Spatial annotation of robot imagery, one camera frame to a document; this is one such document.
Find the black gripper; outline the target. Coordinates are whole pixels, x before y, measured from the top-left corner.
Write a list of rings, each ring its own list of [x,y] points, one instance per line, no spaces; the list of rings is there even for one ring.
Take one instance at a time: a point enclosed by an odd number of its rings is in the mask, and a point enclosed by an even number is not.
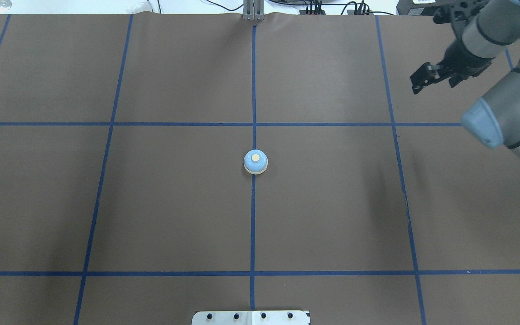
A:
[[[478,57],[470,53],[461,40],[454,40],[440,64],[425,62],[410,75],[411,90],[417,95],[425,87],[443,79],[448,79],[450,87],[456,87],[470,77],[479,76],[491,63],[491,58]]]

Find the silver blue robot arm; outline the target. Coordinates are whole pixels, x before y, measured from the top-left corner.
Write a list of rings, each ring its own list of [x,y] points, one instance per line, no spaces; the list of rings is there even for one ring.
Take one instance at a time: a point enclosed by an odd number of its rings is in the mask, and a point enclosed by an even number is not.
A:
[[[440,62],[425,62],[410,76],[414,94],[439,82],[456,87],[480,76],[520,41],[520,0],[455,0],[437,8],[433,22],[450,24],[455,39]],[[460,123],[488,148],[505,146],[520,159],[520,61],[465,111]]]

